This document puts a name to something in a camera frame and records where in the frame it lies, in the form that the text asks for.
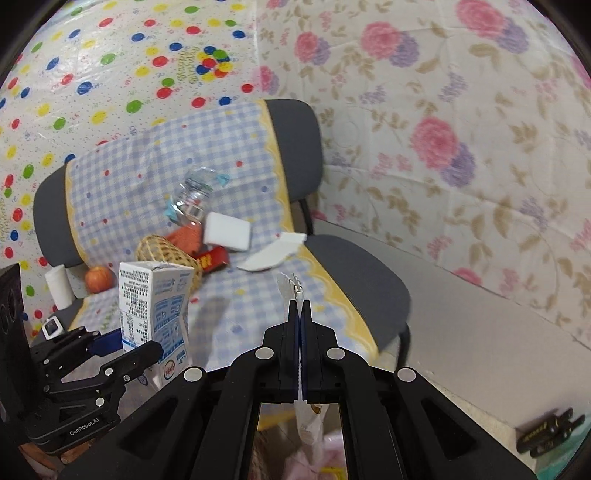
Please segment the white blue milk carton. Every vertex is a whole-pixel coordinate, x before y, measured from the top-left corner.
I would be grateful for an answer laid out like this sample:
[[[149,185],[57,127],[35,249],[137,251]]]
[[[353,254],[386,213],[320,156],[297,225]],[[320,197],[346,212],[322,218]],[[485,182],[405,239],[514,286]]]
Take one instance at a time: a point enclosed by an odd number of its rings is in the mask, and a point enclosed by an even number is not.
[[[156,261],[121,262],[118,307],[122,348],[128,352],[149,341],[163,353],[148,368],[158,389],[192,364],[186,332],[187,304],[194,277],[191,267]]]

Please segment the woven bamboo basket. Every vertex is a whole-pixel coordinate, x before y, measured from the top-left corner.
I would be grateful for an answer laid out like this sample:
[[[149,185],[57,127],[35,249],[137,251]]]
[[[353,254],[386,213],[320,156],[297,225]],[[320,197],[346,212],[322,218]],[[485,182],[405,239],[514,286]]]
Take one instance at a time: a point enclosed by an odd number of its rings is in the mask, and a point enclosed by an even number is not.
[[[191,267],[193,269],[193,278],[190,291],[197,291],[202,285],[204,270],[197,259],[194,259],[162,236],[148,235],[143,237],[135,249],[135,258],[137,261],[156,261]]]

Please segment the clear crushed plastic bottle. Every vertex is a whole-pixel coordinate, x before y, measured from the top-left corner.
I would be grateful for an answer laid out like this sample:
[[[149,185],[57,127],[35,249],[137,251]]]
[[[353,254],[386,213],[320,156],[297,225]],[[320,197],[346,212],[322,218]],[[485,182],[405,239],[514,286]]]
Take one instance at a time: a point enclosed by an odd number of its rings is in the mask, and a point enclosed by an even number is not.
[[[230,177],[206,167],[186,172],[178,188],[167,201],[165,215],[175,225],[204,223],[214,193],[228,186]]]

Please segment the white paper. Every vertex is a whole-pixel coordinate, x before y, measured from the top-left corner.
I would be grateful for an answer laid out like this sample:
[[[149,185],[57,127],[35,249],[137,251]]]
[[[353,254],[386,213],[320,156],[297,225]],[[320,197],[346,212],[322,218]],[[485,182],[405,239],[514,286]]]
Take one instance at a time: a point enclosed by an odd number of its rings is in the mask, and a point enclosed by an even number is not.
[[[300,250],[308,235],[296,232],[283,232],[262,250],[252,254],[238,264],[238,269],[246,272],[259,272],[276,268]]]

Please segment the pink trash bin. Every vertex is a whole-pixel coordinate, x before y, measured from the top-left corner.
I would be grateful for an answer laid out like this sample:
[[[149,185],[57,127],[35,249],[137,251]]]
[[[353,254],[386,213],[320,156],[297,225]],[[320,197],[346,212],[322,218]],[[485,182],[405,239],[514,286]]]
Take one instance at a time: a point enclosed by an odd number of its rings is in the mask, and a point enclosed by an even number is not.
[[[342,431],[325,435],[311,450],[304,445],[284,462],[283,479],[348,479]]]

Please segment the red apple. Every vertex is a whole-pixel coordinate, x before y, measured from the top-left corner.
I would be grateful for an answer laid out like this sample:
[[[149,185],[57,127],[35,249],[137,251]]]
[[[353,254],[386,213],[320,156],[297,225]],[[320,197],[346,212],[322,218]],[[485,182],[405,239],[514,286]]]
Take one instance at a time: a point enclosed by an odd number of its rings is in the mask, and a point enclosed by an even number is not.
[[[104,266],[90,268],[84,276],[86,289],[91,294],[98,294],[114,287],[114,274]]]

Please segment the white tissue roll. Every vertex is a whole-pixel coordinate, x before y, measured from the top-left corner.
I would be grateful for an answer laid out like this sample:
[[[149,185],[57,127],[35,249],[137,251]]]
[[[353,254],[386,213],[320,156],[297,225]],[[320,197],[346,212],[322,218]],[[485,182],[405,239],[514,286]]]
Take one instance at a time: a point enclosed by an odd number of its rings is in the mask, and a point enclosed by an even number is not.
[[[70,307],[76,300],[76,297],[67,276],[65,266],[58,265],[53,267],[44,277],[56,308],[58,310],[64,310]]]

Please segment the grey office chair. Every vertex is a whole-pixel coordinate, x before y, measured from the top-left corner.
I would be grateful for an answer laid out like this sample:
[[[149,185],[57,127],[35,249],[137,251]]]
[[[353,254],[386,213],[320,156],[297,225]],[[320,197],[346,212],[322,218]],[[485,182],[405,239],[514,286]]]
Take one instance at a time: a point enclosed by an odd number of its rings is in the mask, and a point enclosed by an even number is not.
[[[315,192],[320,185],[322,149],[318,121],[304,102],[262,102],[270,113],[291,204]],[[53,266],[87,265],[76,249],[68,224],[65,180],[70,162],[40,184],[33,203],[39,246]],[[310,250],[358,311],[378,352],[394,339],[409,337],[410,294],[391,269],[367,250],[337,236],[314,234],[301,247]]]

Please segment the white foam block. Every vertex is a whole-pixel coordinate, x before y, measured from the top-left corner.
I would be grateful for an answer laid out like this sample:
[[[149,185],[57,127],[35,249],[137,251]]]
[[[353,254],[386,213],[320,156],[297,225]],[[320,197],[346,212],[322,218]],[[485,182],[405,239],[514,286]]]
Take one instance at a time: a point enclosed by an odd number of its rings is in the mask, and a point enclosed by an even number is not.
[[[204,225],[204,244],[221,246],[231,251],[249,250],[252,225],[242,219],[211,212]]]

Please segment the blue checkered chair cloth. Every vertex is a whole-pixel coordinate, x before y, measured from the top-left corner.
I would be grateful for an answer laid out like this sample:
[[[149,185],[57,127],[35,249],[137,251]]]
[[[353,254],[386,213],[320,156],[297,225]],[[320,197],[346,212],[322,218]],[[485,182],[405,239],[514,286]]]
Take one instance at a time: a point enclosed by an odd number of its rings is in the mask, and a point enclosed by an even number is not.
[[[252,253],[293,230],[270,113],[256,101],[177,118],[71,161],[66,211],[81,259],[115,267],[134,259],[143,237],[169,233],[166,208],[185,174],[202,167],[213,171],[209,207],[249,222]],[[243,261],[242,253],[232,254],[189,300],[185,325],[196,365],[226,366],[283,322],[290,277],[300,280],[312,317],[334,329],[342,347],[368,360],[377,356],[368,326],[307,247],[269,271],[245,272]]]

